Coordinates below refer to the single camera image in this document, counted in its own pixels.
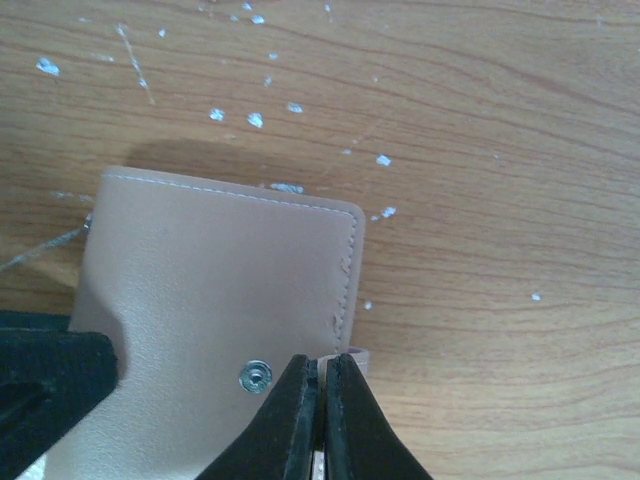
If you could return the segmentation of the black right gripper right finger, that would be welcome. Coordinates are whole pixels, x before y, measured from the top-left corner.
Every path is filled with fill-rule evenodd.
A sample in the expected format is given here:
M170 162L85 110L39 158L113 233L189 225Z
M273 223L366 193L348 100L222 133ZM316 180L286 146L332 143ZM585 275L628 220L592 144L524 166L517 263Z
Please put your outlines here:
M356 360L341 354L327 363L324 457L328 479L429 479L394 433Z

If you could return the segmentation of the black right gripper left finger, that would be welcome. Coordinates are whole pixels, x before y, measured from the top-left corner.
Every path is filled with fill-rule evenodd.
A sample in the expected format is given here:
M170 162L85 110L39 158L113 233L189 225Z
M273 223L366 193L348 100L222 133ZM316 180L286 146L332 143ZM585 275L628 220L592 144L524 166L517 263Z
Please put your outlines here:
M293 356L249 425L198 478L309 479L318 398L318 362Z

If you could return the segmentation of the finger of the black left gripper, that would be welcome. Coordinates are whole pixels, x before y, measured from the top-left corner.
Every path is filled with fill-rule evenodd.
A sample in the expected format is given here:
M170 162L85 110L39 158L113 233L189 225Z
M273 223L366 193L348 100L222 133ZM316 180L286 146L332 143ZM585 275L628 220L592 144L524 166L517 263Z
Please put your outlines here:
M65 315L1 312L1 477L16 479L118 384L102 333Z

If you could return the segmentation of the pink card holder wallet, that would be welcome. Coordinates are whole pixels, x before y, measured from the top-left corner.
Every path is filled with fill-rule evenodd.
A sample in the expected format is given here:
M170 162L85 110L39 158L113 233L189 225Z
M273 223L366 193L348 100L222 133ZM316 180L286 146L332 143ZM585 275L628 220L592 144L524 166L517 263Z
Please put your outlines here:
M348 350L365 226L349 202L106 169L70 327L110 338L119 382L26 477L196 477L292 356Z

